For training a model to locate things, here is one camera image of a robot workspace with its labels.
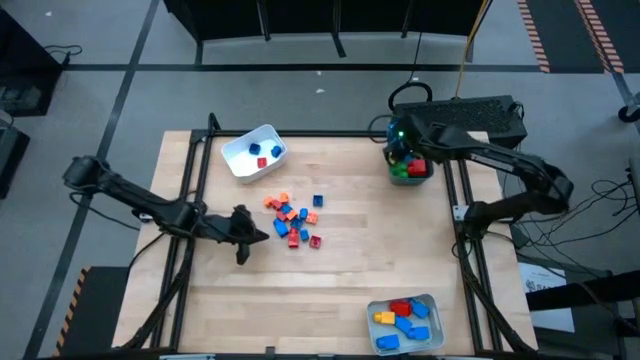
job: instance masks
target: floor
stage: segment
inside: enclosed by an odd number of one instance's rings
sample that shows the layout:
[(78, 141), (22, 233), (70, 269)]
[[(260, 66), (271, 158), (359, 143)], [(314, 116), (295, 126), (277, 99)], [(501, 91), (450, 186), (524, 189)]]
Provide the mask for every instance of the floor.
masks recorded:
[[(73, 64), (192, 64), (195, 59), (195, 42), (158, 0), (0, 0), (0, 6), (42, 45), (82, 45), (84, 52), (72, 59)], [(141, 32), (145, 18), (152, 21), (148, 34)], [(210, 42), (204, 46), (203, 63), (411, 63), (418, 34), (404, 40), (395, 34), (345, 34), (342, 40), (345, 59), (337, 57), (330, 37), (324, 35), (276, 35), (268, 44), (261, 39)], [(463, 38), (425, 35), (418, 61), (456, 64), (463, 47)], [(474, 63), (536, 65), (516, 0), (494, 2), (477, 36)], [(102, 144), (113, 169), (149, 186), (164, 131), (202, 128), (209, 112), (215, 112), (227, 129), (263, 123), (279, 129), (364, 129), (373, 116), (388, 112), (388, 94), (409, 76), (359, 71), (134, 73), (133, 67), (65, 72), (47, 116), (16, 120), (31, 144), (8, 198), (0, 201), (5, 239), (0, 242), (1, 280), (5, 289), (19, 289), (0, 295), (0, 349), (7, 358), (23, 356), (48, 291), (55, 306), (48, 327), (39, 329), (44, 334), (41, 356), (54, 349), (80, 269), (123, 266), (133, 255), (136, 232), (93, 214), (84, 226), (75, 227), (81, 229), (79, 236), (70, 232), (72, 222), (80, 225), (83, 220), (74, 219), (76, 206), (61, 181), (73, 156), (95, 154)], [(436, 100), (454, 94), (456, 73), (420, 72), (414, 77), (431, 85)], [(625, 78), (632, 90), (640, 90), (640, 75)], [(465, 74), (461, 97), (502, 94), (511, 94), (525, 106), (529, 136), (522, 150), (544, 157), (575, 182), (572, 203), (592, 194), (594, 180), (626, 181), (626, 161), (638, 154), (640, 138), (633, 125), (615, 118), (623, 103), (610, 75)], [(421, 93), (408, 92), (398, 100), (422, 99)], [(104, 142), (111, 134), (112, 141)], [(520, 191), (515, 179), (505, 188), (508, 194)], [(599, 202), (554, 233), (552, 240), (610, 228), (621, 219), (611, 216), (620, 205)], [(104, 197), (96, 198), (93, 206), (135, 224), (124, 206)], [(562, 249), (593, 268), (636, 270), (640, 243), (634, 239), (639, 226), (640, 217), (631, 216), (614, 232)], [(538, 237), (535, 228), (528, 230)], [(566, 261), (553, 249), (543, 251)], [(532, 248), (524, 252), (541, 256)], [(70, 261), (68, 270), (58, 268), (60, 279), (52, 283), (61, 255)]]

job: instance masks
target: power cord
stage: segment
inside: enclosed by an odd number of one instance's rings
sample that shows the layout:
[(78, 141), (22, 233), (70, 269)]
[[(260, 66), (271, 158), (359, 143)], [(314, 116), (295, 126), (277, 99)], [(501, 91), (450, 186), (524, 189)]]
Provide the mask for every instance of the power cord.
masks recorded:
[(156, 236), (153, 240), (151, 240), (147, 245), (145, 245), (142, 249), (140, 249), (140, 251), (138, 251), (135, 254), (133, 259), (131, 259), (131, 261), (129, 262), (129, 266), (127, 267), (127, 279), (129, 279), (129, 274), (131, 273), (131, 268), (133, 268), (133, 264), (135, 264), (136, 260), (138, 260), (140, 255), (142, 255), (142, 253), (147, 251), (150, 247), (152, 247), (155, 243), (157, 243), (165, 235), (166, 235), (166, 233), (161, 232), (160, 235)]
[(132, 225), (129, 225), (129, 224), (125, 223), (124, 221), (120, 221), (120, 220), (118, 220), (116, 218), (112, 218), (111, 216), (105, 215), (105, 214), (101, 213), (100, 211), (92, 208), (89, 205), (81, 204), (78, 200), (76, 200), (74, 198), (75, 195), (81, 195), (82, 196), (82, 195), (85, 195), (85, 194), (82, 193), (82, 192), (79, 192), (79, 191), (75, 191), (75, 192), (72, 192), (72, 193), (69, 194), (69, 199), (71, 199), (71, 202), (73, 202), (74, 204), (78, 205), (78, 207), (85, 208), (85, 209), (93, 212), (94, 214), (96, 214), (96, 215), (98, 215), (98, 216), (100, 216), (100, 217), (102, 217), (102, 218), (104, 218), (106, 220), (113, 221), (116, 224), (122, 225), (122, 226), (126, 227), (127, 229), (131, 229), (131, 230), (135, 230), (135, 231), (139, 231), (140, 230), (139, 228), (137, 228), (135, 226), (132, 226)]

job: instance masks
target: wooden tabletop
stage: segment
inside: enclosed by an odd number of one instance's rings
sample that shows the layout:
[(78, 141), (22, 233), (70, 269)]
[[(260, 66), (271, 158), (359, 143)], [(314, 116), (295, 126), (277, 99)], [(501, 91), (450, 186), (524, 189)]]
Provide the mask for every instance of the wooden tabletop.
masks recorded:
[[(166, 198), (178, 195), (188, 139), (189, 132), (165, 133), (151, 191)], [(287, 162), (241, 185), (221, 156), (230, 140), (214, 139), (204, 201), (209, 212), (224, 215), (245, 204), (271, 238), (251, 246), (244, 266), (235, 263), (235, 246), (197, 240), (181, 352), (264, 353), (275, 346), (278, 353), (372, 354), (367, 304), (429, 293), (445, 330), (445, 345), (431, 353), (473, 354), (460, 268), (451, 254), (454, 234), (441, 167), (421, 186), (398, 187), (389, 182), (381, 145), (367, 138), (284, 138)], [(499, 199), (496, 172), (474, 163), (468, 167), (475, 199)], [(305, 243), (289, 249), (275, 233), (275, 213), (262, 201), (283, 191), (295, 209), (311, 209), (313, 194), (324, 195), (317, 225), (306, 226), (322, 237), (321, 249)], [(509, 234), (505, 225), (491, 230)], [(144, 225), (137, 250), (157, 234), (157, 226)], [(126, 342), (158, 301), (168, 245), (167, 237), (131, 271), (114, 345)], [(496, 305), (525, 342), (537, 348), (513, 245), (486, 236), (484, 249)], [(484, 346), (490, 349), (479, 302), (478, 309)], [(165, 329), (172, 320), (173, 308)], [(165, 330), (163, 344), (168, 335)]]

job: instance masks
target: black cabinet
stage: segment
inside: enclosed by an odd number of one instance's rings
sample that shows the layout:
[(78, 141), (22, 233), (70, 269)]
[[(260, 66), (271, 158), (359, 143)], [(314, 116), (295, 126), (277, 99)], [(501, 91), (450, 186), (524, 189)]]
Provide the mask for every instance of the black cabinet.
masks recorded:
[(0, 109), (45, 115), (62, 65), (0, 8)]

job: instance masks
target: blue lego brick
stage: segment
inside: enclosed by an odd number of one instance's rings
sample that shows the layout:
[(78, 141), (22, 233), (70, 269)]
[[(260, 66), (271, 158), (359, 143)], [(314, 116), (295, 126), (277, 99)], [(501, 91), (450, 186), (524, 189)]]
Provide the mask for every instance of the blue lego brick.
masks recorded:
[(293, 208), (289, 206), (289, 204), (282, 205), (282, 209), (280, 209), (280, 211), (282, 211), (283, 214), (288, 214), (291, 212), (291, 210), (293, 210)]
[(413, 340), (429, 340), (429, 328), (427, 326), (414, 327), (409, 330), (407, 337)]
[(393, 350), (400, 347), (398, 335), (381, 336), (376, 339), (376, 345), (380, 350)]
[(271, 149), (271, 156), (278, 157), (280, 154), (282, 154), (282, 148), (280, 146), (276, 145)]
[(293, 220), (291, 220), (291, 227), (300, 230), (300, 228), (302, 227), (302, 220), (297, 217), (293, 218)]
[(409, 302), (411, 302), (411, 311), (415, 316), (421, 319), (426, 319), (429, 316), (429, 308), (425, 304), (415, 299), (409, 299)]
[(260, 155), (260, 145), (255, 143), (249, 145), (249, 152), (253, 155)]
[(323, 202), (324, 199), (322, 198), (322, 195), (313, 195), (313, 206), (322, 207)]
[(409, 335), (409, 330), (411, 330), (411, 328), (413, 327), (413, 324), (411, 323), (411, 321), (409, 321), (409, 319), (402, 316), (396, 316), (395, 325), (398, 328), (398, 330), (405, 333), (405, 335)]
[(287, 224), (280, 219), (273, 220), (273, 226), (276, 228), (276, 232), (280, 237), (285, 237), (289, 233), (289, 229), (287, 229)]
[(302, 241), (309, 240), (309, 231), (307, 229), (300, 230), (300, 239), (302, 239)]

